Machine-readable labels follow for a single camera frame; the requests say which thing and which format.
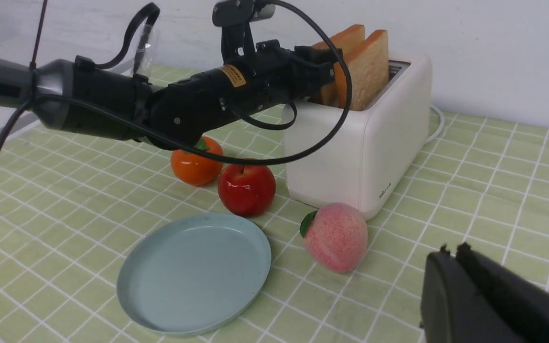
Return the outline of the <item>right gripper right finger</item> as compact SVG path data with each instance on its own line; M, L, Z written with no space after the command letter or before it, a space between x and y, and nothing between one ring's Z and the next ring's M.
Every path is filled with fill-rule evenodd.
M456 261L494 311L528 343L549 343L549 317L500 276L479 262L471 246L457 246Z

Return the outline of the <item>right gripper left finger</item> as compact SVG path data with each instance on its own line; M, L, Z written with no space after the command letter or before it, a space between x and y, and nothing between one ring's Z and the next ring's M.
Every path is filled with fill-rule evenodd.
M521 343L442 245L425 262L421 328L427 343Z

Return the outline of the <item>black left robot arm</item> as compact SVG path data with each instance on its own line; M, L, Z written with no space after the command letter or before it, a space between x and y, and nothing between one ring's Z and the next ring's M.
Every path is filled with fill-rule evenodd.
M54 60L36 72L0 59L0 106L19 107L35 96L30 110L46 128L171 151L174 146L118 119L193 146L208 131L317 94L334 80L335 63L331 50L288 50L270 40L248 56L164 87L141 76L99 70L87 59Z

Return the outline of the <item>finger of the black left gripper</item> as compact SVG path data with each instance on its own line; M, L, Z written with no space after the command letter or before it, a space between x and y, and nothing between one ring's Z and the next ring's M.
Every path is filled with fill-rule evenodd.
M311 61L315 64L322 64L326 62L335 64L338 62L338 59L334 56L334 53L327 45L296 46L295 52L303 57L303 59ZM319 93L311 98L336 98L336 96L336 86L334 82L331 82L328 85L323 85Z

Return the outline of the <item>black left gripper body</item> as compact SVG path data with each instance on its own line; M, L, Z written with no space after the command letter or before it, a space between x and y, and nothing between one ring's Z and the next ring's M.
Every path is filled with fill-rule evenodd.
M207 131L280 104L295 104L334 81L334 64L315 64L277 40L257 43L253 57L169 84L148 100L148 126L194 145Z

